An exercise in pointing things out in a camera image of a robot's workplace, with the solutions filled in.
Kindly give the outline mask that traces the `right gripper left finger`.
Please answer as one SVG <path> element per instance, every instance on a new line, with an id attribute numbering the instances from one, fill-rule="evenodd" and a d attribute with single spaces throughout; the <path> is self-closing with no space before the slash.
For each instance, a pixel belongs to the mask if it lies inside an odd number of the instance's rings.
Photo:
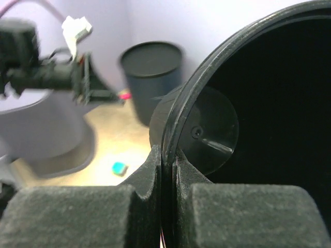
<path id="1" fill-rule="evenodd" d="M 117 186 L 21 189 L 1 218 L 1 247 L 159 247 L 161 151 Z"/>

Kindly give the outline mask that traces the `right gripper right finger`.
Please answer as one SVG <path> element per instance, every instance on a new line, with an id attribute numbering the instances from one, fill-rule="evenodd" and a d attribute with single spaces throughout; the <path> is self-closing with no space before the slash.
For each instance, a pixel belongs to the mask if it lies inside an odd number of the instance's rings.
<path id="1" fill-rule="evenodd" d="M 177 247 L 330 247 L 318 207 L 293 185 L 213 183 L 177 153 Z"/>

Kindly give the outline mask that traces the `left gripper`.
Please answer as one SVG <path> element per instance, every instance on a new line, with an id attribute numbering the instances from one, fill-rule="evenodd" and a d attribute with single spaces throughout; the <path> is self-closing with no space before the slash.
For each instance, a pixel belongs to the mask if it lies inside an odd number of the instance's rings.
<path id="1" fill-rule="evenodd" d="M 10 84 L 17 95 L 26 89 L 68 90 L 73 98 L 85 97 L 86 103 L 124 104 L 119 95 L 97 72 L 92 54 L 83 60 L 72 58 L 68 47 L 56 49 L 48 57 L 39 57 L 36 26 L 24 19 L 1 19 L 1 96 Z"/>

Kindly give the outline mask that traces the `light grey plastic bucket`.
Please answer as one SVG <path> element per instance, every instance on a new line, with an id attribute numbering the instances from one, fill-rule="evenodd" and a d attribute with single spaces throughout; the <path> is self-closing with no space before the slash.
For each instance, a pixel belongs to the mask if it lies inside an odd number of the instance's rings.
<path id="1" fill-rule="evenodd" d="M 1 100 L 1 163 L 23 159 L 41 178 L 75 173 L 95 154 L 83 107 L 67 93 L 28 91 Z"/>

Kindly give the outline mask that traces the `dark blue cylindrical bin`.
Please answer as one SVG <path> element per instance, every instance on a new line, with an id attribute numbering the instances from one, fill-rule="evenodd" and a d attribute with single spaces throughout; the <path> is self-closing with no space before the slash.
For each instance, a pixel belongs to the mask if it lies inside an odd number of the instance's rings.
<path id="1" fill-rule="evenodd" d="M 139 43 L 121 54 L 119 64 L 136 116 L 140 123 L 149 126 L 157 104 L 183 81 L 182 49 L 165 41 Z"/>

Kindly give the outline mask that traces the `black cylindrical bin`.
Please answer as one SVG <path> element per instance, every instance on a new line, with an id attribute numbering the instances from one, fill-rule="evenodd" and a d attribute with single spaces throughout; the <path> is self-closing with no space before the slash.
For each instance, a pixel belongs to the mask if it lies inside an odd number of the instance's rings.
<path id="1" fill-rule="evenodd" d="M 330 1 L 233 34 L 162 98 L 149 138 L 173 183 L 177 152 L 216 183 L 330 187 Z"/>

